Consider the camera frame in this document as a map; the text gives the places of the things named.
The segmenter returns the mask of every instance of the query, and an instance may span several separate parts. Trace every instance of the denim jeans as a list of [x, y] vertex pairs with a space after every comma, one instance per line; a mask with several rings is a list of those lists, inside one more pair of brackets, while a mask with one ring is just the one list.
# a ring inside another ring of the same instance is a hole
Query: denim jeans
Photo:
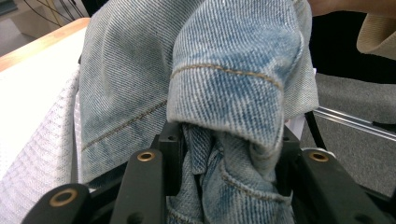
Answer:
[[110, 0], [81, 60], [84, 181], [149, 147], [167, 119], [188, 145], [169, 223], [293, 222], [274, 169], [284, 119], [318, 105], [310, 29], [305, 0]]

